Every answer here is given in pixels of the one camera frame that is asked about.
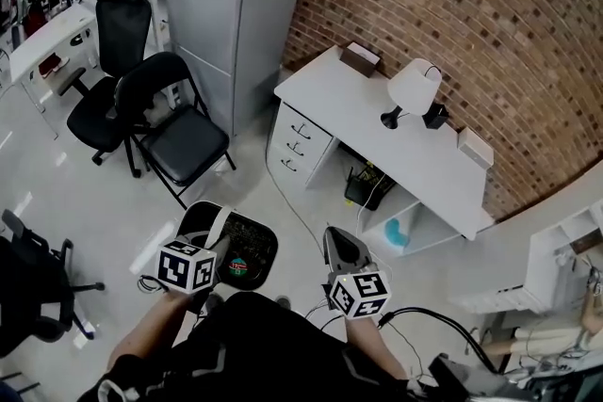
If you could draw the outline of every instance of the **drawer unit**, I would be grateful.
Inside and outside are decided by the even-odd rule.
[[[312,171],[306,169],[294,157],[289,150],[271,143],[268,151],[268,166],[272,175],[279,181],[290,185],[305,186]]]
[[[271,142],[297,163],[314,170],[332,140],[330,134],[281,103]]]

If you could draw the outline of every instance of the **person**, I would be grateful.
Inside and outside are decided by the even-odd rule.
[[[598,277],[589,279],[579,313],[536,320],[517,329],[513,339],[485,344],[482,348],[490,355],[514,353],[530,357],[603,349],[603,315],[596,288],[598,284]]]
[[[346,320],[343,343],[256,293],[226,302],[212,294],[207,318],[172,347],[190,303],[189,296],[165,293],[79,402],[406,394],[406,372],[370,318]]]
[[[31,37],[46,24],[46,16],[41,0],[27,0],[27,2],[29,2],[29,11],[24,18],[24,31],[28,37]],[[61,59],[53,53],[40,64],[40,74],[43,78],[46,78],[50,72],[60,71],[68,62],[68,57]]]

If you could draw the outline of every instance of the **brick wall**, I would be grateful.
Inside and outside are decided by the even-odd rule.
[[[414,57],[443,72],[455,128],[495,149],[496,219],[566,185],[603,154],[603,0],[299,0],[284,63],[350,40],[388,76]]]

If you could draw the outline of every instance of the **black office chair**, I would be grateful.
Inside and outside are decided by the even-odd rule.
[[[65,240],[61,251],[49,249],[48,242],[28,230],[9,210],[2,220],[12,231],[12,241],[0,236],[0,358],[6,357],[29,335],[44,342],[58,340],[75,324],[92,340],[73,310],[77,292],[105,290],[103,283],[71,286],[65,271]],[[59,303],[58,320],[41,314],[42,305]]]
[[[151,24],[151,5],[147,0],[97,0],[96,20],[101,68],[110,77],[88,90],[80,79],[86,69],[79,68],[57,92],[62,96],[73,87],[84,96],[67,119],[67,126],[80,141],[97,150],[92,161],[100,166],[102,155],[114,152],[123,142],[132,175],[139,178],[129,138],[114,109],[114,94],[120,78],[142,62]],[[137,121],[145,123],[142,113]]]
[[[157,92],[184,80],[194,92],[193,105],[179,107],[154,128],[137,125],[140,114]],[[178,55],[162,52],[146,59],[123,77],[115,99],[118,116],[131,126],[132,139],[143,159],[183,208],[187,206],[180,200],[182,193],[222,156],[236,169],[227,152],[228,136],[209,118],[187,64]],[[138,139],[136,134],[146,136]],[[184,189],[176,194],[166,178]]]

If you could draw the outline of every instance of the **shoe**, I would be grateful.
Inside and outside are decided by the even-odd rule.
[[[70,59],[68,57],[64,57],[60,60],[60,62],[58,63],[58,65],[53,68],[53,72],[59,72],[61,69],[63,69],[68,63],[69,63]]]
[[[216,310],[220,305],[224,304],[224,298],[218,295],[215,292],[212,292],[207,297],[207,301],[205,302],[205,313],[207,316],[211,315],[211,313]]]
[[[277,297],[274,302],[285,310],[291,310],[291,300],[284,296]]]

